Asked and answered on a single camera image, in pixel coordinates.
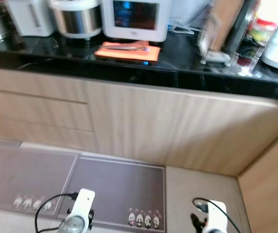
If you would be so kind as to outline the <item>red lid jar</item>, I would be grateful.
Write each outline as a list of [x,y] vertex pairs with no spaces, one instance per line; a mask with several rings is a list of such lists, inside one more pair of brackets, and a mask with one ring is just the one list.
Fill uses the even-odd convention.
[[257,44],[266,45],[276,31],[277,26],[277,22],[268,21],[263,18],[256,18],[256,20],[250,24],[247,34]]

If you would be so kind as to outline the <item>orange cloth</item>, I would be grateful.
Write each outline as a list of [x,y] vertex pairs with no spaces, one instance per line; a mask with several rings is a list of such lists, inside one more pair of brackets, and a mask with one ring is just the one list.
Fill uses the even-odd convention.
[[[123,50],[108,50],[104,48],[104,45],[120,45],[120,44],[148,44],[149,51],[123,51]],[[106,56],[109,58],[118,58],[126,60],[138,60],[138,61],[149,61],[156,62],[161,51],[161,47],[152,46],[148,41],[140,40],[131,43],[115,43],[115,42],[104,42],[97,51],[94,52],[97,56]]]

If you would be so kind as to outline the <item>silver cutting board rack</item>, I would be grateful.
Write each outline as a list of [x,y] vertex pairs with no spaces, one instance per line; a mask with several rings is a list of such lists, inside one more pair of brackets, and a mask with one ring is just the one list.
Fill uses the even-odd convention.
[[207,62],[217,62],[230,66],[230,55],[221,51],[211,49],[211,46],[215,44],[219,30],[221,29],[221,22],[215,14],[210,14],[204,24],[203,30],[200,32],[197,46],[200,51],[201,64],[207,64]]

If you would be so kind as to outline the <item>wooden cutting board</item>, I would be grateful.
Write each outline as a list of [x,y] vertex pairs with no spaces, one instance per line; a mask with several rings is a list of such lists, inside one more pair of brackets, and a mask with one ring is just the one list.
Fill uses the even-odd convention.
[[219,20],[220,27],[210,51],[221,51],[234,21],[241,10],[244,0],[214,0],[211,14]]

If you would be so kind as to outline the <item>white appliance with dark screen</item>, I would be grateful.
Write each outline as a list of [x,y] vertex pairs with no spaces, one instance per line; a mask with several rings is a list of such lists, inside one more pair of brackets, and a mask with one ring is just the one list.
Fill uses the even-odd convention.
[[173,0],[101,0],[107,37],[163,42]]

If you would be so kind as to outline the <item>white toaster appliance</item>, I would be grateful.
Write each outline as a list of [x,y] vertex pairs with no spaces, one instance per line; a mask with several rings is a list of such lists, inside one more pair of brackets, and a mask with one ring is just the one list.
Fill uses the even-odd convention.
[[49,37],[55,33],[47,0],[5,0],[5,6],[21,37]]

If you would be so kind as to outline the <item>light wood drawer front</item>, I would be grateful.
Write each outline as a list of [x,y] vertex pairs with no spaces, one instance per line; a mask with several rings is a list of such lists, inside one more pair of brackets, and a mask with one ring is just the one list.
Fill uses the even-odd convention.
[[0,90],[59,100],[87,101],[85,82],[65,76],[0,69]]
[[74,130],[94,130],[88,105],[66,100],[0,92],[0,117]]
[[0,135],[21,141],[86,151],[98,151],[95,133],[0,117]]

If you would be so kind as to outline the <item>wood sink cabinet panel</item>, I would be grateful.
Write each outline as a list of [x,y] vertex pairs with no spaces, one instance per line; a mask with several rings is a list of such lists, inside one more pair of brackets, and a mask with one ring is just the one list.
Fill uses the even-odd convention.
[[278,233],[278,139],[238,177],[251,233]]

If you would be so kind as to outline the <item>dark upright board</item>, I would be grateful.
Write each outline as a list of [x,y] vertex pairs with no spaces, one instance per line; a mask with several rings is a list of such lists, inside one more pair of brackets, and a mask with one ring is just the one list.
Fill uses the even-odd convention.
[[245,37],[246,31],[254,19],[254,14],[261,0],[244,0],[239,15],[236,17],[230,33],[224,42],[223,51],[233,54]]

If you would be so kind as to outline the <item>steel rice cooker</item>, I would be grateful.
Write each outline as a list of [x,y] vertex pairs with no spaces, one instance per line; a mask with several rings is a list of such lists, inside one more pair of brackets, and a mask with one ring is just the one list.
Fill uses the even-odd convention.
[[89,39],[102,32],[101,0],[48,0],[48,4],[64,37]]

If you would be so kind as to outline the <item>grey panda floor mat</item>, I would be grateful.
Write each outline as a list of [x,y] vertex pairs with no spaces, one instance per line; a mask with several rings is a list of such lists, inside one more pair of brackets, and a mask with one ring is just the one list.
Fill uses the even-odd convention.
[[[133,233],[166,233],[165,168],[95,157],[79,157],[64,188],[66,193],[80,189],[95,192],[91,206],[94,227]],[[157,226],[130,225],[130,215],[158,217]]]
[[0,208],[34,213],[64,193],[78,153],[0,146]]

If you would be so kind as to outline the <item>clear plastic container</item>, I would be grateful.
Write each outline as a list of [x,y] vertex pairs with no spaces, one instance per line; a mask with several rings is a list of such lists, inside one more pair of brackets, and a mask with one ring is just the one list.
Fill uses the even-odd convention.
[[260,45],[241,46],[238,51],[237,64],[240,67],[238,75],[252,76],[252,71],[255,68],[259,59],[261,59],[264,47]]

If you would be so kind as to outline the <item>metal tongs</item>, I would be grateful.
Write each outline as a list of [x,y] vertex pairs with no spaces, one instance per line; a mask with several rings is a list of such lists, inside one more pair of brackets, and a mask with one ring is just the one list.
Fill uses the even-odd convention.
[[120,44],[120,45],[104,45],[108,50],[123,50],[123,51],[149,51],[148,44]]

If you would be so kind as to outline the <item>wood cabinet door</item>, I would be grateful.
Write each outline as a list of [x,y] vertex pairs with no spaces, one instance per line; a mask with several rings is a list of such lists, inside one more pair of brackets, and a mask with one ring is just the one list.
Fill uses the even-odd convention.
[[278,101],[86,82],[100,153],[237,176],[278,138]]

